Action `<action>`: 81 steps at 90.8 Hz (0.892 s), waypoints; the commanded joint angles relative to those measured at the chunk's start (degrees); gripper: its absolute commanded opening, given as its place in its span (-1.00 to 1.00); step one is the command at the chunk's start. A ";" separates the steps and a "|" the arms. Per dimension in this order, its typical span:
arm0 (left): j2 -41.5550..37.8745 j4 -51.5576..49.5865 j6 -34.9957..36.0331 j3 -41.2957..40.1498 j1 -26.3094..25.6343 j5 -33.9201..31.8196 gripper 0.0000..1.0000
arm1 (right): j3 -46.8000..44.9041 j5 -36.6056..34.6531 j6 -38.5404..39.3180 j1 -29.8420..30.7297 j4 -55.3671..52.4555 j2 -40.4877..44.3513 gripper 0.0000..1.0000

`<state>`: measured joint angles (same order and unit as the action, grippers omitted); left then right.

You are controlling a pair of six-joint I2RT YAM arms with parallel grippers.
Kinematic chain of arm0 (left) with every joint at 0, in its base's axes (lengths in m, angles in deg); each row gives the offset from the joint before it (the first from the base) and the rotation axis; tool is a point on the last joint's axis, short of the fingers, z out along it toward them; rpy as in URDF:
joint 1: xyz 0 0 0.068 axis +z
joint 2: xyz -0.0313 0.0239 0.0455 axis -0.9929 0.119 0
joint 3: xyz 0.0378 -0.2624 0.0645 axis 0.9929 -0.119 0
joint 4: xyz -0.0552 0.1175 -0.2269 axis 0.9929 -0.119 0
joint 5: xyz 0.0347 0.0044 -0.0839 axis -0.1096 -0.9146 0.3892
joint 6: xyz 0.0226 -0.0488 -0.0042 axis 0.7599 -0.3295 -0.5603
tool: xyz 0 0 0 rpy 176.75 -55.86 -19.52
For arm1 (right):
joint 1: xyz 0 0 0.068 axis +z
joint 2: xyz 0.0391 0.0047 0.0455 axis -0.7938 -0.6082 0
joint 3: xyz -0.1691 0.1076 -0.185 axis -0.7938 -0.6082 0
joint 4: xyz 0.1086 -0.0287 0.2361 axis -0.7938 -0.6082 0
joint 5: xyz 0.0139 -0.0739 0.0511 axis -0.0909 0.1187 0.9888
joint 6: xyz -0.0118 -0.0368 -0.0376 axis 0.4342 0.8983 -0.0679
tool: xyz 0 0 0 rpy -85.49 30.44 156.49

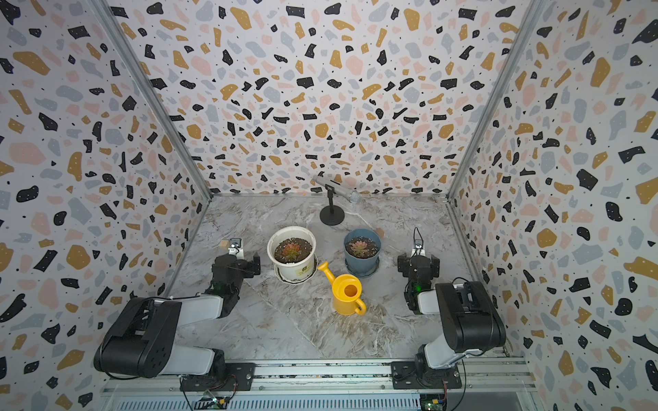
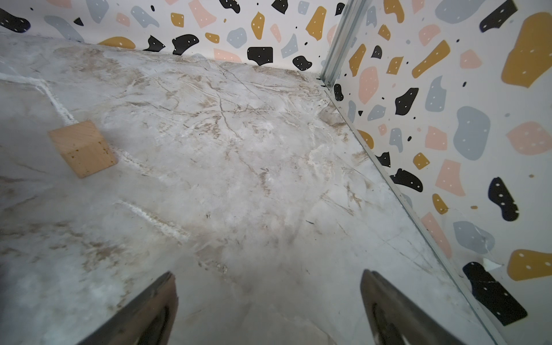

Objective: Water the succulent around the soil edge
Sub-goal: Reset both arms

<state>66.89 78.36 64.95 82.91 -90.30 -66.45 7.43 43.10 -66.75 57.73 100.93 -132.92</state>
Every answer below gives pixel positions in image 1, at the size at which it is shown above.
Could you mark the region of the yellow plastic watering can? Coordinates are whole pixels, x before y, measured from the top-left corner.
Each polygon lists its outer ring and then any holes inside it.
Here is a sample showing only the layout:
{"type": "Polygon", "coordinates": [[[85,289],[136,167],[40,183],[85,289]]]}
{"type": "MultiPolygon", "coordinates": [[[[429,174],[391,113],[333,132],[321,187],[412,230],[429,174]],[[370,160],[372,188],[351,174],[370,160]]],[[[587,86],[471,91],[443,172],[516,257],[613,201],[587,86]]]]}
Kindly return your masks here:
{"type": "Polygon", "coordinates": [[[326,275],[332,286],[332,306],[337,313],[344,316],[365,315],[367,306],[361,299],[363,286],[357,277],[351,274],[334,276],[327,262],[320,264],[318,269],[326,275]]]}

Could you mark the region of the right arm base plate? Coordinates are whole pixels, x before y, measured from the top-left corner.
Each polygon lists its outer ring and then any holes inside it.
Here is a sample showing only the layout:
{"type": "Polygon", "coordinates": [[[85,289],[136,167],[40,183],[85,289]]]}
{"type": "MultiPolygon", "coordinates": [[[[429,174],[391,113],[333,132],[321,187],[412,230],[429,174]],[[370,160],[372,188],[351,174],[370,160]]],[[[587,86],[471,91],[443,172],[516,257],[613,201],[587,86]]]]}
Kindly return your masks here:
{"type": "Polygon", "coordinates": [[[394,361],[391,363],[391,374],[395,390],[452,390],[463,387],[456,366],[433,369],[414,361],[394,361]]]}

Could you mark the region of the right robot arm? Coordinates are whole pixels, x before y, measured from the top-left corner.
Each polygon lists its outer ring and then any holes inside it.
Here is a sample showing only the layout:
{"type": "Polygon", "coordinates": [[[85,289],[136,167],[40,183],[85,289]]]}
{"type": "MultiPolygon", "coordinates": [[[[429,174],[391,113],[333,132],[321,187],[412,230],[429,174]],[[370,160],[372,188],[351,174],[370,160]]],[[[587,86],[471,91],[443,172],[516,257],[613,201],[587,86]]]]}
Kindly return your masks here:
{"type": "Polygon", "coordinates": [[[438,314],[442,326],[437,339],[416,355],[418,377],[452,369],[466,356],[481,356],[505,345],[504,322],[482,283],[461,277],[457,283],[433,284],[440,260],[420,253],[399,255],[397,268],[407,279],[404,299],[409,310],[438,314]]]}

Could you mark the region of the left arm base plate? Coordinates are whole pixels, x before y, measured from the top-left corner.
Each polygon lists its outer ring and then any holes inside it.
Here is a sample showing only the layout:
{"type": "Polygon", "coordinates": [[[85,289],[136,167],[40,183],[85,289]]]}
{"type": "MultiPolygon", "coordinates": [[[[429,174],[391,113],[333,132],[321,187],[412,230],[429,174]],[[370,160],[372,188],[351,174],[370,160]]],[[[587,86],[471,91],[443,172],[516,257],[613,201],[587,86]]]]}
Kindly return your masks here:
{"type": "Polygon", "coordinates": [[[249,391],[255,375],[255,363],[230,362],[205,375],[184,375],[180,390],[186,392],[202,392],[229,390],[249,391]]]}

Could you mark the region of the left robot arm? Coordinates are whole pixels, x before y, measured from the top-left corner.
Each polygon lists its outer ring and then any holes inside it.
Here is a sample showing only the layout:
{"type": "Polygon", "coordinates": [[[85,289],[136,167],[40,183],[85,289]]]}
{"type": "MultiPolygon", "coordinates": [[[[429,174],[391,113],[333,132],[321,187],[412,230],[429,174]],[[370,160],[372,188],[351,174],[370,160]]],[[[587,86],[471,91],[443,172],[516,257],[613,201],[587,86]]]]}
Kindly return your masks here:
{"type": "Polygon", "coordinates": [[[205,292],[180,298],[135,297],[121,311],[94,355],[94,368],[113,378],[183,375],[208,381],[226,379],[220,349],[175,343],[184,325],[227,317],[239,301],[243,281],[261,273],[260,256],[217,257],[205,292]]]}

